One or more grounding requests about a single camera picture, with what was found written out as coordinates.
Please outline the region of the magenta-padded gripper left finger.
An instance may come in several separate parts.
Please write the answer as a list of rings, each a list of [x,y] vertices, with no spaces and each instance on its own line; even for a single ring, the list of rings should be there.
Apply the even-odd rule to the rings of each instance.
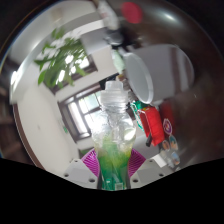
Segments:
[[[100,176],[100,165],[94,149],[81,159],[74,159],[64,172],[64,178],[81,187],[96,189]]]

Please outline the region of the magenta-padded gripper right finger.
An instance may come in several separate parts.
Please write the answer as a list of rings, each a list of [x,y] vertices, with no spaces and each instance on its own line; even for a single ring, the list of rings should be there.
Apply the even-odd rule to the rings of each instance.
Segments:
[[[135,149],[128,161],[130,188],[141,188],[165,176],[154,159],[146,159]]]

